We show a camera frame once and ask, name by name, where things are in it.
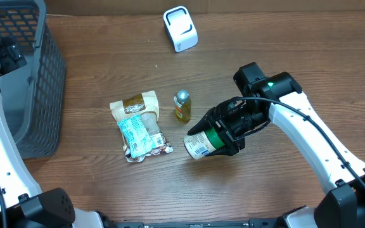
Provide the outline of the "clear brown snack bag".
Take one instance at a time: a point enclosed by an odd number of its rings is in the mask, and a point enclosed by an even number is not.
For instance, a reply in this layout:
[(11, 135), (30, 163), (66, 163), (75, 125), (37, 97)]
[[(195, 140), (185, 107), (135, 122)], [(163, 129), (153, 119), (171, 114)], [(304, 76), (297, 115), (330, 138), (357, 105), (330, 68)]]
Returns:
[[(140, 115), (150, 137), (160, 132), (157, 124), (160, 116), (160, 108), (155, 91), (142, 92), (133, 97), (112, 102), (110, 103), (110, 110), (116, 124), (126, 118)], [(126, 147), (129, 148), (129, 145), (124, 136), (123, 138), (124, 150), (126, 150)]]

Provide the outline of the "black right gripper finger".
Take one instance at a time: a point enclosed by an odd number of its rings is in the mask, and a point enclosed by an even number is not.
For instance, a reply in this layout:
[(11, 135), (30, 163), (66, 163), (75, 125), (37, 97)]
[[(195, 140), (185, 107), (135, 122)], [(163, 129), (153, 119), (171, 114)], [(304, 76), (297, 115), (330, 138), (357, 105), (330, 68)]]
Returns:
[(216, 149), (215, 151), (209, 153), (207, 156), (234, 156), (239, 152), (240, 148), (237, 146), (222, 146), (219, 149)]
[(217, 121), (220, 119), (221, 112), (217, 109), (209, 109), (208, 112), (200, 119), (200, 121), (191, 129), (187, 135), (193, 136), (202, 131), (214, 129), (217, 134), (221, 131), (221, 127), (217, 126)]

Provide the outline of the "teal large tissue pack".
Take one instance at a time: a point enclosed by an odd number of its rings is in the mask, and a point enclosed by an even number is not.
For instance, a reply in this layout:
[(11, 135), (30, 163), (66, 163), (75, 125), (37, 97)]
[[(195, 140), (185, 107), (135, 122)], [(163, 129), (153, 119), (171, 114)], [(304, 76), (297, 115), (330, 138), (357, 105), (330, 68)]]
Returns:
[(155, 148), (140, 115), (119, 121), (117, 125), (129, 145), (132, 158), (145, 155)]

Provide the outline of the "green lid white jar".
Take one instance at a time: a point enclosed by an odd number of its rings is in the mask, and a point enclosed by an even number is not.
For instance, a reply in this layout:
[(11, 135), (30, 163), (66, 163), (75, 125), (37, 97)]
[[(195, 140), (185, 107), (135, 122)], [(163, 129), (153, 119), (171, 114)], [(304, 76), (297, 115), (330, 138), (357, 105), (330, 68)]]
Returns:
[(188, 154), (196, 160), (210, 155), (225, 145), (214, 128), (185, 136), (183, 142)]

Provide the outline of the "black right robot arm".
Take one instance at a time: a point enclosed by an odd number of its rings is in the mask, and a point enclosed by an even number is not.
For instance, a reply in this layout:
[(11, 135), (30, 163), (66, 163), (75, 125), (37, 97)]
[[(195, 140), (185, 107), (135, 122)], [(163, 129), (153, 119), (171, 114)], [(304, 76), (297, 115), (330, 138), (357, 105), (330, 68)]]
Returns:
[(184, 138), (189, 155), (233, 156), (245, 138), (278, 126), (313, 169), (324, 192), (317, 207), (301, 206), (277, 218), (254, 218), (250, 227), (365, 227), (365, 163), (320, 119), (300, 84), (287, 72), (264, 75), (256, 63), (239, 68), (240, 96), (209, 109)]

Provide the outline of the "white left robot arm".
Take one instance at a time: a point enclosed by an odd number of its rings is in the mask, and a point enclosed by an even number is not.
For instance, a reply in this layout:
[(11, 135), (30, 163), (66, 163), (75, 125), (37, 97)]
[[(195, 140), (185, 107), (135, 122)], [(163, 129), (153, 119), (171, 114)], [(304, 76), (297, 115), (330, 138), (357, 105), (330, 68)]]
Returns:
[(0, 92), (0, 227), (102, 226), (99, 213), (74, 207), (62, 188), (41, 190), (18, 152)]

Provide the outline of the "yellow oil bottle silver cap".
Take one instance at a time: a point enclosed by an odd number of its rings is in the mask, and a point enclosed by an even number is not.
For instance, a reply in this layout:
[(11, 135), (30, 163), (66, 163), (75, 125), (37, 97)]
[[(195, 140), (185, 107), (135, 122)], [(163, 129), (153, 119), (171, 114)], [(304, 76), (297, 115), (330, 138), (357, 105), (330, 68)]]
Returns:
[(185, 89), (174, 94), (175, 114), (180, 122), (188, 123), (191, 119), (191, 96)]

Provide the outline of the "white red snack packet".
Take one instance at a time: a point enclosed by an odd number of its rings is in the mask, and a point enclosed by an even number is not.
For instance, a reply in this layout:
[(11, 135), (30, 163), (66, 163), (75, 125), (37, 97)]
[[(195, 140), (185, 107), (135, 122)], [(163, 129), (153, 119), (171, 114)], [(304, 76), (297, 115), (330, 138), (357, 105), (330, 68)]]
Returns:
[(125, 158), (128, 162), (142, 162), (146, 157), (149, 156), (157, 156), (157, 155), (166, 155), (169, 153), (172, 153), (174, 151), (172, 145), (170, 142), (166, 139), (164, 134), (162, 132), (159, 132), (155, 135), (151, 135), (151, 138), (155, 142), (155, 148), (152, 149), (150, 152), (148, 152), (145, 155), (137, 156), (136, 158), (133, 158), (131, 156), (131, 150), (126, 147), (125, 150)]

